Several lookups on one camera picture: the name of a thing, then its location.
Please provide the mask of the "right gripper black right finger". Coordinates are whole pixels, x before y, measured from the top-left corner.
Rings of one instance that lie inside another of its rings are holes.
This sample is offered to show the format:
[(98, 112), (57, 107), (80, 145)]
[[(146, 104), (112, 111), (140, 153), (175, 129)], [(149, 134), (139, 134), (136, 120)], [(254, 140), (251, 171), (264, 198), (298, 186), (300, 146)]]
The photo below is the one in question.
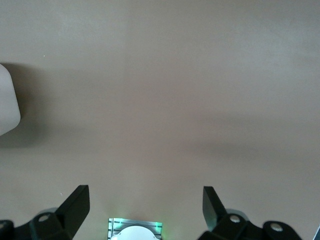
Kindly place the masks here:
[(262, 228), (255, 226), (241, 211), (227, 210), (212, 186), (202, 194), (202, 213), (207, 225), (200, 240), (262, 240)]

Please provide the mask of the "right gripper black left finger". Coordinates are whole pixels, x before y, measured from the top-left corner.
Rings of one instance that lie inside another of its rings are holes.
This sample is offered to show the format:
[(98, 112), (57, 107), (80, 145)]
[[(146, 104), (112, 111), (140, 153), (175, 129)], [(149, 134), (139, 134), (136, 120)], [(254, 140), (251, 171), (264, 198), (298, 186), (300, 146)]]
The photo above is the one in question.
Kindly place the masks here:
[(79, 185), (54, 212), (43, 212), (30, 221), (31, 238), (72, 240), (89, 211), (89, 186)]

